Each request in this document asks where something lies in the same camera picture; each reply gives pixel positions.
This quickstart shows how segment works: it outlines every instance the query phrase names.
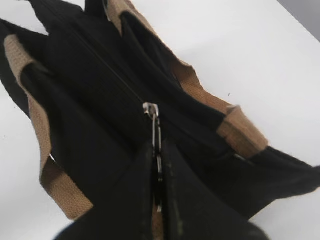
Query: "beige trim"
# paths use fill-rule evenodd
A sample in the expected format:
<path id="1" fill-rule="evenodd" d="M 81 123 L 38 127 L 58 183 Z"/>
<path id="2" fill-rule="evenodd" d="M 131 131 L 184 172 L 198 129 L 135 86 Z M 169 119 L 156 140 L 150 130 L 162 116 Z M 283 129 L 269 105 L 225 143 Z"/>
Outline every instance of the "beige trim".
<path id="1" fill-rule="evenodd" d="M 40 145 L 40 182 L 69 219 L 76 219 L 93 205 L 71 178 L 50 158 L 50 124 L 46 111 L 21 83 L 23 69 L 36 61 L 25 51 L 16 35 L 4 40 L 5 54 L 17 83 L 28 97 L 30 118 Z"/>
<path id="2" fill-rule="evenodd" d="M 268 146 L 268 140 L 245 116 L 239 106 L 228 107 L 217 133 L 244 158 L 251 158 Z"/>
<path id="3" fill-rule="evenodd" d="M 34 59 L 27 54 L 16 35 L 7 36 L 4 39 L 4 47 L 6 53 L 7 51 L 14 53 L 10 55 L 10 58 L 8 55 L 6 57 L 9 61 L 15 79 L 18 81 L 24 67 L 33 63 Z"/>

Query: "zipper tab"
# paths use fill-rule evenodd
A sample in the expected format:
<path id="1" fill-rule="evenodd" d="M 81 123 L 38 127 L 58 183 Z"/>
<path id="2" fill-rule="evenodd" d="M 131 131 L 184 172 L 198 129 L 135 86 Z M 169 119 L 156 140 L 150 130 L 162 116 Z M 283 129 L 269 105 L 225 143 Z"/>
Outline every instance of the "zipper tab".
<path id="1" fill-rule="evenodd" d="M 152 182 L 154 203 L 157 206 L 157 213 L 162 212 L 162 191 L 163 191 L 163 163 L 161 158 L 161 127 L 160 111 L 157 104 L 145 102 L 143 104 L 144 114 L 152 120 Z"/>

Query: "bag strap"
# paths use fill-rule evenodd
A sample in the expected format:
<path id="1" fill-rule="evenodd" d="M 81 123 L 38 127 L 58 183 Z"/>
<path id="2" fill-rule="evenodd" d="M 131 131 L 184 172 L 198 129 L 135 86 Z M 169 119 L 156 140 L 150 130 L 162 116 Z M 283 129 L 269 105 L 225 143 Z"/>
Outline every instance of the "bag strap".
<path id="1" fill-rule="evenodd" d="M 25 51 L 16 35 L 8 35 L 5 38 L 4 49 L 16 81 L 28 98 L 30 119 L 40 145 L 40 183 L 65 215 L 74 220 L 90 210 L 93 205 L 50 157 L 52 145 L 49 118 L 46 111 L 21 83 L 23 69 L 37 62 Z"/>
<path id="2" fill-rule="evenodd" d="M 268 140 L 259 132 L 254 124 L 245 116 L 239 106 L 232 106 L 228 102 L 211 95 L 201 86 L 195 69 L 178 59 L 175 54 L 161 41 L 149 22 L 142 16 L 129 0 L 104 0 L 106 14 L 119 33 L 122 35 L 121 15 L 124 12 L 135 16 L 138 21 L 152 33 L 167 51 L 171 71 L 179 80 L 183 90 L 199 102 L 214 108 L 226 115 L 217 130 L 225 141 L 244 158 L 251 158 L 259 154 L 268 146 Z"/>

